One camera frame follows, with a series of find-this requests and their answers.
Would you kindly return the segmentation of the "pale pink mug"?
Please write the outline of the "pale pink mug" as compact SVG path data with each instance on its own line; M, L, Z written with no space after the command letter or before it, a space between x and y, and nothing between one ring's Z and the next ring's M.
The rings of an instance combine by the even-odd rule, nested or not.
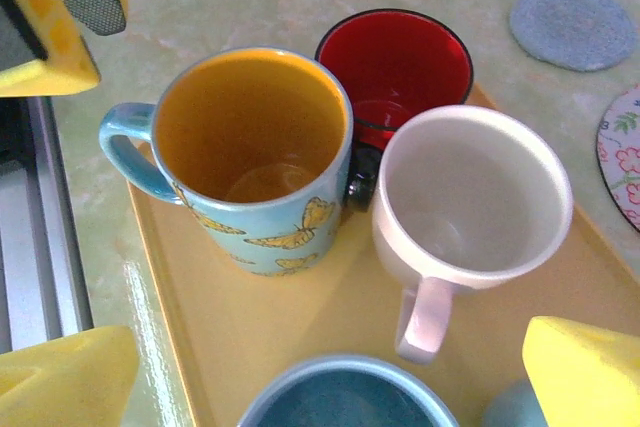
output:
M397 354L430 362L454 296L541 266L572 215L559 158L516 119L454 105L405 123L384 151L372 203L378 258L402 287Z

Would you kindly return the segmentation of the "blue butterfly mug yellow inside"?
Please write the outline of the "blue butterfly mug yellow inside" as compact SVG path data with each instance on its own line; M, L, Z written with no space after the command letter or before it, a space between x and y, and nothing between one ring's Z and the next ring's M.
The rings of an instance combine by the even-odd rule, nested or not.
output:
M241 268L279 276L330 250L352 136L351 104L325 67L253 47L190 66L154 104L112 107L99 142L130 183L187 208Z

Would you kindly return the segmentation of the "red cup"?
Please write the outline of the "red cup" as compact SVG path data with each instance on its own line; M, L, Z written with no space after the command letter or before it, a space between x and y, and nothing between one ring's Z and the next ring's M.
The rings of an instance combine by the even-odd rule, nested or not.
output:
M429 109L464 103L474 68L460 37L427 15L394 8L354 14L321 39L315 59L343 86L354 131L345 204L366 211L395 132Z

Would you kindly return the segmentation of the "yellow tray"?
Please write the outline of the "yellow tray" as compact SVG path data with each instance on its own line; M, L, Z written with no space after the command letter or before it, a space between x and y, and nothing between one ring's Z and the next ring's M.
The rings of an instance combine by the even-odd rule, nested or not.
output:
M196 427L229 427L272 379L296 363L357 353L420 378L463 427L525 374L531 318L557 316L640 335L640 281L582 210L533 271L457 293L443 343L428 363L395 349L402 287L381 264L372 208L341 219L315 266L277 277L234 265L184 208L131 190L171 345Z

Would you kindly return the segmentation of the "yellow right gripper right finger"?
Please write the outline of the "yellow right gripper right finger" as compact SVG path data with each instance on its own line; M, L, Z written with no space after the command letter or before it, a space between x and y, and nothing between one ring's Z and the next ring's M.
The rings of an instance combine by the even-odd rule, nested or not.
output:
M549 427L640 427L640 337L537 316L522 359Z

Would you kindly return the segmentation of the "aluminium frame rail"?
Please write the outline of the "aluminium frame rail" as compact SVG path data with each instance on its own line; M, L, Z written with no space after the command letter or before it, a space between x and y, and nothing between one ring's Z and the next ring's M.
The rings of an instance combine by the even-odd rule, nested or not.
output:
M51 101L0 98L0 355L92 326Z

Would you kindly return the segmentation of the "round blue-grey felt coaster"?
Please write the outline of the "round blue-grey felt coaster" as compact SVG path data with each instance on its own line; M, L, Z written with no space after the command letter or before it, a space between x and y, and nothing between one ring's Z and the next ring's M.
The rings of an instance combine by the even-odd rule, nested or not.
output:
M509 28L531 57L576 72L618 65L633 54L640 36L614 0L517 0Z

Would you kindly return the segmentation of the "light blue mug blue inside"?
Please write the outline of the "light blue mug blue inside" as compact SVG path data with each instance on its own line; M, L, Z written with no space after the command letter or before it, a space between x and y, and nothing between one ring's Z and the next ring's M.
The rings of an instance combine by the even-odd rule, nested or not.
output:
M414 375L373 357L327 355L276 377L237 427L459 427Z

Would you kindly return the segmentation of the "floral patterned plate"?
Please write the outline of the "floral patterned plate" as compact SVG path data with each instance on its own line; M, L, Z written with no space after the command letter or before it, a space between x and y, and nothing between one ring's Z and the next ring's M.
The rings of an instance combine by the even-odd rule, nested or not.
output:
M640 233L640 83L605 110L597 130L596 154L611 199Z

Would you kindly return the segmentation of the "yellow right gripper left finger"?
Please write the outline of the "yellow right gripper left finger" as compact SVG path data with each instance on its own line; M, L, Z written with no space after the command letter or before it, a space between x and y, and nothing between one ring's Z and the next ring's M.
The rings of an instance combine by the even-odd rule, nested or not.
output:
M120 427L139 357L127 326L0 355L0 427Z

